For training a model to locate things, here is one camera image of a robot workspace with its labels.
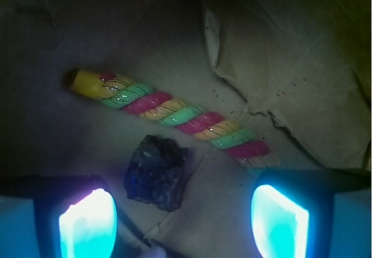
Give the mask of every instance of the crumpled paper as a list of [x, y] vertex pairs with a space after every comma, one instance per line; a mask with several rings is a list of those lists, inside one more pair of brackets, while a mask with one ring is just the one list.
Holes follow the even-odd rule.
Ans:
[[327, 167], [371, 139], [370, 0], [203, 0], [213, 70]]

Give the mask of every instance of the twisted candle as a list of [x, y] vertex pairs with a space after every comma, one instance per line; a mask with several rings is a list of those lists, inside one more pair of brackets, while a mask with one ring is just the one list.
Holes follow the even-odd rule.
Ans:
[[196, 139], [210, 141], [243, 165], [272, 166], [269, 147], [265, 142], [255, 140], [252, 131], [234, 121], [225, 120], [216, 112], [206, 112], [199, 106], [187, 105], [166, 92], [154, 91], [126, 76], [98, 74], [81, 69], [75, 72], [71, 88], [109, 107], [174, 127]]

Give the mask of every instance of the dark rock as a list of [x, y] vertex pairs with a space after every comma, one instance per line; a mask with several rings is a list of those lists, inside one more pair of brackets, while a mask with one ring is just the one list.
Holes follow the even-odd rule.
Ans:
[[187, 148], [147, 135], [133, 153], [124, 180], [127, 197], [173, 212], [181, 207]]

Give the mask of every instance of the blue light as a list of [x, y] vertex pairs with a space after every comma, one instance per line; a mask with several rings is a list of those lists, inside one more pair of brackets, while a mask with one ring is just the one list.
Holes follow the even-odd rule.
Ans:
[[271, 185], [254, 191], [251, 221], [256, 246], [264, 258], [306, 256], [309, 212]]
[[114, 199], [102, 188], [59, 217], [62, 258], [110, 257], [116, 238], [117, 214]]

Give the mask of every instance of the mineral specimen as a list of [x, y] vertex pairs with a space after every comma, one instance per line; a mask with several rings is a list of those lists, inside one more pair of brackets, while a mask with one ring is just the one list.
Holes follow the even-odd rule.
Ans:
[[147, 135], [133, 153], [124, 180], [127, 197], [173, 212], [181, 207], [183, 164], [188, 149], [171, 139]]

